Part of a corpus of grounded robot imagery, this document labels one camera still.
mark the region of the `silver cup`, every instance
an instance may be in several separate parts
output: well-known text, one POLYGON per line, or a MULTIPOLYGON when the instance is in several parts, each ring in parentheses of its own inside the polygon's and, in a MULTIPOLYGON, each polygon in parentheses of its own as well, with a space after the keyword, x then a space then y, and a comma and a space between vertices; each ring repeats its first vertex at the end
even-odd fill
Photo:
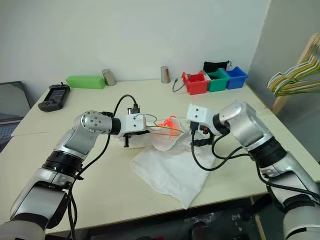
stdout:
POLYGON ((112 74, 110 69, 103 69, 102 75, 107 86, 113 86, 117 84, 117 81, 115 80, 114 75, 112 74))
POLYGON ((161 82, 163 84, 170 83, 169 68, 167 66, 161 67, 161 82))

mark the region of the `plastic bin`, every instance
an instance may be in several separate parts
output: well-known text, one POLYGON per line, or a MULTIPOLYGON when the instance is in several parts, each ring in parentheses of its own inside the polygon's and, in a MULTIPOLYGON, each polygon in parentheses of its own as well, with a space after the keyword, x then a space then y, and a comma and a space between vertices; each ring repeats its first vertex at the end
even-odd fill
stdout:
POLYGON ((190 95, 204 94, 207 92, 209 81, 205 80, 203 73, 192 74, 187 76, 187 74, 183 72, 182 73, 183 83, 185 83, 188 78, 189 78, 189 81, 185 84, 185 86, 186 86, 186 90, 190 95))
POLYGON ((230 71, 226 71, 226 73, 230 77, 229 83, 226 86, 227 89, 242 88, 245 84, 246 78, 248 77, 248 75, 238 66, 230 71))
POLYGON ((209 72, 207 74, 211 78, 208 89, 209 92, 223 91, 226 89, 230 77, 223 68, 219 68, 217 71, 209 72))

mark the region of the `green block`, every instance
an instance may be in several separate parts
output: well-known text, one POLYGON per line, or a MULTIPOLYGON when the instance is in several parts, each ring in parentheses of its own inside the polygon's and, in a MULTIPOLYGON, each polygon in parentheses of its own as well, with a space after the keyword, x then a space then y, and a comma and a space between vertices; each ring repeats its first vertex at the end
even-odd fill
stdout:
POLYGON ((230 77, 222 68, 207 74, 211 78, 208 88, 209 92, 224 91, 227 88, 230 77))
POLYGON ((103 89, 106 82, 101 76, 68 76, 66 82, 71 88, 103 89))

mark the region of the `orange object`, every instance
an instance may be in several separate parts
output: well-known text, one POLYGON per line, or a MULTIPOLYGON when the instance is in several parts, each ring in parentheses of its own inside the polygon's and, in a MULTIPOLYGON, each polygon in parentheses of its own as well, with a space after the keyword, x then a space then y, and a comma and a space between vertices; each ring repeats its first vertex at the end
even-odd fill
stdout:
POLYGON ((169 127, 170 128, 170 134, 172 136, 174 136, 174 135, 177 134, 174 129, 177 129, 178 126, 171 121, 172 118, 176 119, 177 117, 172 115, 172 116, 168 117, 166 120, 164 120, 162 123, 159 123, 158 126, 160 126, 160 127, 169 127))

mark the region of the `plastic hanger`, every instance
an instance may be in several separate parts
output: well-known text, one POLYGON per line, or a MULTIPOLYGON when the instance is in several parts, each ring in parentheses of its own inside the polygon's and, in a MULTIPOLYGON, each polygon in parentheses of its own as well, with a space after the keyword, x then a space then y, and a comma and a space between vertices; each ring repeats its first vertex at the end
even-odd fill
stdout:
POLYGON ((320 80, 305 79, 307 76, 314 75, 320 72, 320 37, 317 37, 308 51, 312 57, 311 63, 307 61, 298 69, 291 71, 290 75, 275 78, 278 84, 275 87, 275 95, 282 96, 288 94, 306 93, 306 92, 320 92, 320 80))
POLYGON ((278 72, 269 80, 267 87, 272 91, 275 91, 275 89, 277 89, 278 84, 280 84, 285 79, 294 78, 296 74, 307 70, 311 66, 314 66, 316 63, 314 62, 315 57, 313 56, 313 53, 316 51, 315 48, 319 47, 319 43, 318 43, 319 40, 320 40, 320 37, 317 37, 316 39, 313 40, 313 43, 310 45, 307 53, 303 57, 304 59, 308 58, 307 61, 289 68, 285 73, 278 72))

